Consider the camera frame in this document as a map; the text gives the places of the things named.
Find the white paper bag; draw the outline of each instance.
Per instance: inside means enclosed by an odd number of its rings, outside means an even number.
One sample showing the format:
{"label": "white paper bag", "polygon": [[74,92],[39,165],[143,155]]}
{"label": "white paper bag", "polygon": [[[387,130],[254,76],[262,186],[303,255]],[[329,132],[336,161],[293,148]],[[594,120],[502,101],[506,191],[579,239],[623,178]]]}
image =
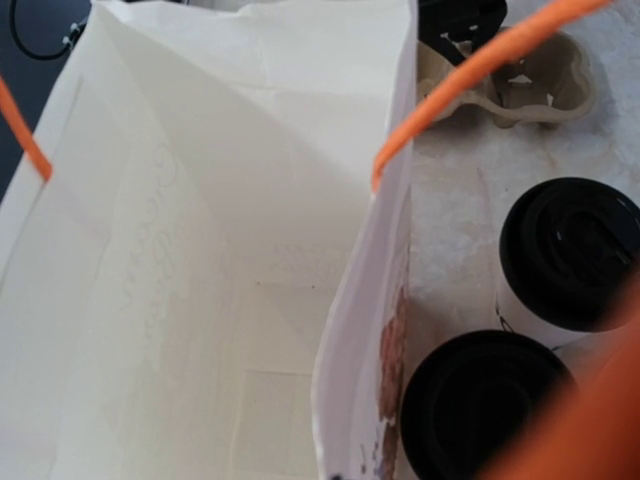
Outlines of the white paper bag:
{"label": "white paper bag", "polygon": [[[405,0],[93,5],[36,131],[53,177],[23,161],[0,208],[0,478],[317,478],[311,372],[359,238],[317,383],[323,469],[354,472],[326,441],[377,432],[408,157],[373,202],[369,179],[412,106],[411,18]],[[325,362],[335,342],[357,378]],[[362,398],[341,391],[358,379]]]}

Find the paper cup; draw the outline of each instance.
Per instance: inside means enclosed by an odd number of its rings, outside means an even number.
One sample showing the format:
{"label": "paper cup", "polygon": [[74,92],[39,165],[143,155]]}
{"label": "paper cup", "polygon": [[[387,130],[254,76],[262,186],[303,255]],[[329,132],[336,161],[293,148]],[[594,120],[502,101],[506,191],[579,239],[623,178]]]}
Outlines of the paper cup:
{"label": "paper cup", "polygon": [[619,191],[581,178],[533,187],[500,236],[499,326],[550,348],[606,330],[639,252],[640,210]]}
{"label": "paper cup", "polygon": [[443,344],[404,395],[400,427],[411,467],[420,480],[475,478],[562,381],[573,383],[564,364],[522,335],[486,330]]}

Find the orange cord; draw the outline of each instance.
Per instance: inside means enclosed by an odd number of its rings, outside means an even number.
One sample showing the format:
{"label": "orange cord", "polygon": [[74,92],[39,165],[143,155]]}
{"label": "orange cord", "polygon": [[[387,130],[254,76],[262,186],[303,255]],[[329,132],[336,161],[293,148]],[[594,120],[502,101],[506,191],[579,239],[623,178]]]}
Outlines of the orange cord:
{"label": "orange cord", "polygon": [[51,178],[53,168],[51,163],[46,159],[40,147],[35,142],[31,130],[24,121],[24,117],[18,109],[9,87],[0,76],[0,112],[9,124],[9,128],[15,135],[18,143],[22,149],[27,153],[31,162],[38,170],[38,173],[42,175],[44,181],[48,181]]}
{"label": "orange cord", "polygon": [[376,156],[371,188],[378,191],[382,173],[391,159],[433,120],[458,95],[479,83],[491,72],[509,61],[515,61],[530,52],[562,25],[575,21],[612,0],[554,0],[538,12],[524,19],[469,57],[452,71],[396,128]]}

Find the black wire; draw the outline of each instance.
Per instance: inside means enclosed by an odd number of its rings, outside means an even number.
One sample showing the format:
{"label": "black wire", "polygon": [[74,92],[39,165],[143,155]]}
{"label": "black wire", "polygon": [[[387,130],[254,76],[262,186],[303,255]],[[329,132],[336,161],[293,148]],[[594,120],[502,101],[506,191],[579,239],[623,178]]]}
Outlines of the black wire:
{"label": "black wire", "polygon": [[70,45],[65,45],[62,47],[62,50],[56,53],[48,54],[48,55],[40,55],[38,53],[34,53],[29,50],[20,40],[18,36],[18,30],[16,29],[16,5],[18,0],[10,0],[9,2],[9,30],[11,31],[11,37],[15,42],[18,49],[24,53],[27,57],[32,58],[33,60],[39,61],[48,61],[48,60],[57,60],[58,58],[63,57],[71,48]]}

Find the orange rope handle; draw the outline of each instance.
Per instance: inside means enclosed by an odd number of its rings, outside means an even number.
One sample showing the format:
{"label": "orange rope handle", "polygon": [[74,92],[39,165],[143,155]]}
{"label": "orange rope handle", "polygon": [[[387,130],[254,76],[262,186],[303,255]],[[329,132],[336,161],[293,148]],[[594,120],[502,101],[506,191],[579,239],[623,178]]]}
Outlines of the orange rope handle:
{"label": "orange rope handle", "polygon": [[458,95],[509,61],[515,61],[551,37],[563,25],[605,7],[613,0],[554,0],[513,28],[497,35],[453,70],[391,134],[376,156],[371,188],[375,193],[391,159]]}
{"label": "orange rope handle", "polygon": [[18,140],[22,149],[31,159],[38,173],[42,175],[45,182],[48,181],[51,178],[53,167],[34,140],[31,130],[24,121],[24,117],[20,113],[20,109],[18,109],[18,105],[2,76],[0,76],[0,112],[2,112],[16,140]]}

